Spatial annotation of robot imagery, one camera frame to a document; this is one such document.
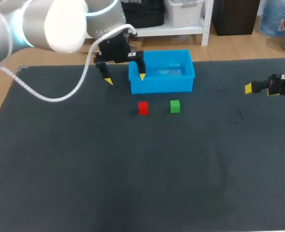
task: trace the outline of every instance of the blue box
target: blue box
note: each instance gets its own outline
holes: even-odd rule
[[[147,51],[144,60],[143,81],[136,62],[129,63],[132,94],[192,92],[195,71],[189,50]]]

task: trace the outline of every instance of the cable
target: cable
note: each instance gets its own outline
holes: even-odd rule
[[[34,95],[35,97],[43,100],[43,101],[47,101],[47,102],[61,102],[64,101],[68,98],[70,98],[71,96],[73,96],[81,87],[82,83],[84,82],[84,79],[86,77],[87,71],[89,69],[89,65],[90,65],[90,59],[91,59],[91,55],[95,49],[95,47],[101,43],[102,41],[106,40],[107,38],[113,36],[114,34],[124,30],[124,29],[129,29],[132,34],[136,34],[136,30],[135,28],[130,25],[130,24],[125,24],[122,25],[120,27],[117,27],[115,29],[113,29],[112,31],[108,32],[107,34],[103,35],[102,37],[100,37],[98,40],[96,40],[90,47],[89,49],[89,53],[85,62],[85,66],[84,66],[84,70],[83,73],[81,75],[81,78],[78,82],[78,84],[76,85],[76,87],[67,95],[65,95],[64,97],[61,98],[47,98],[39,93],[37,93],[35,90],[33,90],[31,87],[29,87],[24,81],[22,81],[17,75],[15,75],[12,71],[10,71],[9,69],[7,69],[6,67],[0,67],[0,70],[5,72],[6,74],[8,74],[9,76],[11,76],[16,82],[18,82],[25,90],[27,90],[29,93],[31,93],[32,95]]]

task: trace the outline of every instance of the red cube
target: red cube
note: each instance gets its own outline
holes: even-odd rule
[[[145,101],[138,103],[138,110],[140,115],[148,115],[149,114],[149,106],[148,103]]]

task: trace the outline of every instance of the black storage box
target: black storage box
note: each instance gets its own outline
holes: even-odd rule
[[[163,0],[121,0],[126,23],[135,28],[150,28],[164,24]]]
[[[212,21],[218,35],[250,35],[260,0],[214,0]]]

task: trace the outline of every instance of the white storage box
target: white storage box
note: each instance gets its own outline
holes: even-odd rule
[[[174,28],[199,24],[205,0],[165,0],[167,16]]]

